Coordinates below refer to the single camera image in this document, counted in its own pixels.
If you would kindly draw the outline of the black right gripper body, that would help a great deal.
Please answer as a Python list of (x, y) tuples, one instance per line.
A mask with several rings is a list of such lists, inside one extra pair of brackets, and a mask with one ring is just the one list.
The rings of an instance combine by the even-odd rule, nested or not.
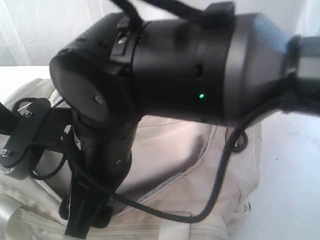
[[(71, 128), (62, 139), (71, 176), (97, 190), (99, 208), (94, 223), (110, 220), (116, 190), (132, 165), (132, 146), (137, 132), (136, 115), (109, 117), (99, 122), (72, 110)], [(69, 191), (59, 214), (68, 220)]]

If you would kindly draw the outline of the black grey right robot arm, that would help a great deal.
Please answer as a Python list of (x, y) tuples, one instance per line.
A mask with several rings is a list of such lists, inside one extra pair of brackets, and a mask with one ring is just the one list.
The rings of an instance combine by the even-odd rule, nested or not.
[[(320, 39), (287, 38), (262, 14), (236, 14), (232, 1), (198, 10), (177, 0), (150, 5), (176, 16), (144, 21), (126, 0), (50, 61), (54, 87), (71, 107), (62, 136), (71, 170), (59, 212), (65, 234), (85, 239), (111, 220), (115, 199), (179, 223), (203, 221), (221, 192), (237, 139), (275, 111), (320, 114)], [(142, 117), (232, 127), (210, 197), (195, 216), (173, 215), (116, 193), (132, 163)]]

